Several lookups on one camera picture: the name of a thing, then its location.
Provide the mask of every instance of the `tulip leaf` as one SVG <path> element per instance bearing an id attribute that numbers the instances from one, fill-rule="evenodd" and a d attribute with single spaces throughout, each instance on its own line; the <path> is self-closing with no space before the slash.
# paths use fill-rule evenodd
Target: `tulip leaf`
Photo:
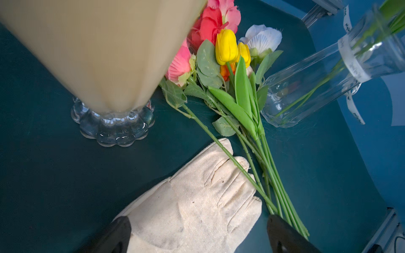
<path id="1" fill-rule="evenodd" d="M 259 108 L 259 111 L 261 111 L 264 107 L 264 104 L 266 104 L 268 90 L 268 85 L 264 85 L 257 90 L 257 106 Z"/>
<path id="2" fill-rule="evenodd" d="M 228 119 L 230 119 L 235 126 L 239 126 L 239 122 L 233 117 L 228 116 Z M 213 122 L 212 125 L 215 130 L 224 137 L 229 137 L 236 133 L 224 117 L 220 117 L 217 121 Z"/>
<path id="3" fill-rule="evenodd" d="M 389 28 L 393 34 L 398 33 L 405 28 L 405 9 L 398 13 L 398 15 L 390 23 Z"/>
<path id="4" fill-rule="evenodd" d="M 162 88 L 166 101 L 175 108 L 182 107 L 187 101 L 187 97 L 184 95 L 183 90 L 172 81 L 165 81 L 163 78 L 160 81 L 159 86 Z"/>
<path id="5" fill-rule="evenodd" d="M 246 113 L 252 118 L 252 107 L 250 104 L 249 92 L 251 89 L 249 78 L 246 74 L 245 60 L 241 56 L 235 71 L 235 98 L 236 103 L 245 109 Z"/>
<path id="6" fill-rule="evenodd" d="M 256 84 L 262 84 L 264 74 L 269 70 L 269 68 L 271 68 L 282 52 L 282 50 L 276 50 L 264 57 L 262 63 L 256 71 Z"/>
<path id="7" fill-rule="evenodd" d="M 220 74 L 220 65 L 215 58 L 215 46 L 205 40 L 197 51 L 197 66 L 200 72 L 208 77 L 217 77 Z"/>
<path id="8" fill-rule="evenodd" d="M 403 8 L 405 8 L 405 1 L 403 0 L 385 0 L 379 10 L 385 19 L 390 20 Z"/>
<path id="9" fill-rule="evenodd" d="M 232 113 L 232 115 L 248 130 L 254 140 L 258 139 L 257 127 L 245 109 L 235 99 L 221 89 L 208 87 L 209 91 Z"/>
<path id="10" fill-rule="evenodd" d="M 200 80 L 200 84 L 204 85 L 205 87 L 211 86 L 214 88 L 220 88 L 223 84 L 222 79 L 219 76 L 208 77 L 201 72 L 198 66 L 197 66 L 197 76 L 198 79 Z"/>
<path id="11" fill-rule="evenodd" d="M 251 85 L 251 91 L 252 91 L 252 96 L 250 98 L 251 102 L 251 107 L 252 107 L 252 113 L 255 115 L 256 119 L 259 121 L 260 115 L 259 115 L 259 106 L 257 103 L 257 93 L 256 93 L 256 75 L 254 72 L 250 74 L 250 85 Z"/>
<path id="12" fill-rule="evenodd" d="M 187 85 L 186 89 L 184 90 L 184 94 L 209 100 L 209 97 L 205 94 L 202 88 L 193 82 L 190 82 Z"/>

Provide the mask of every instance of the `scalloped glass vase base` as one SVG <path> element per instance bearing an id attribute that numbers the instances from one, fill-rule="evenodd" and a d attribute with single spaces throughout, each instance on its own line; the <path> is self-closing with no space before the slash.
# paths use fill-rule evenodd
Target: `scalloped glass vase base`
<path id="1" fill-rule="evenodd" d="M 142 140 L 148 135 L 148 129 L 155 123 L 154 107 L 150 101 L 142 109 L 127 113 L 110 113 L 101 116 L 90 110 L 78 98 L 70 111 L 72 119 L 80 124 L 81 134 L 89 139 L 96 139 L 103 147 L 119 145 L 131 146 L 135 140 Z"/>

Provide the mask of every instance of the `cable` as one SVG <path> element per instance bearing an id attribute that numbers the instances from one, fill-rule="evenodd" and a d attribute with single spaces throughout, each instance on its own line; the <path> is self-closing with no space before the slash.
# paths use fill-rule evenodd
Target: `cable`
<path id="1" fill-rule="evenodd" d="M 402 236 L 397 236 L 397 237 L 395 237 L 395 241 L 394 241 L 394 253 L 396 253 L 396 240 L 397 240 L 398 238 L 402 238 L 402 239 L 405 240 L 405 237 L 402 237 Z"/>

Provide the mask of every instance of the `green tabletop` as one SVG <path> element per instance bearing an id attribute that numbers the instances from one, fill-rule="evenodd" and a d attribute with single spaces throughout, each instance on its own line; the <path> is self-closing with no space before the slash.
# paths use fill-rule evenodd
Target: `green tabletop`
<path id="1" fill-rule="evenodd" d="M 282 30 L 276 72 L 315 52 L 301 20 L 256 1 L 235 1 L 242 21 Z M 173 175 L 212 140 L 152 97 L 156 123 L 132 146 L 104 148 L 70 117 L 72 95 L 6 29 L 0 28 L 0 252 L 73 252 L 143 192 Z M 188 106 L 214 131 L 216 116 Z M 297 126 L 266 136 L 286 191 L 322 252 L 361 252 L 386 215 L 337 102 Z M 244 152 L 230 138 L 235 155 Z M 262 215 L 236 252 L 270 252 Z"/>

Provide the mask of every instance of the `bouquet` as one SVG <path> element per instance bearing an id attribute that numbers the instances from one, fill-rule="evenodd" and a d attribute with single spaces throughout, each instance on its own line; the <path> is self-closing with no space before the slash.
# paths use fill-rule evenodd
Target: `bouquet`
<path id="1" fill-rule="evenodd" d="M 263 86 L 263 76 L 283 52 L 276 51 L 282 35 L 265 25 L 253 25 L 237 44 L 235 32 L 240 21 L 241 14 L 233 0 L 209 0 L 159 86 L 172 108 L 195 120 L 222 148 L 263 197 L 269 212 L 283 217 L 308 239 L 309 233 L 281 182 L 260 116 L 268 90 Z M 218 114 L 212 124 L 219 134 L 237 135 L 255 179 L 187 107 L 187 96 L 202 99 Z"/>

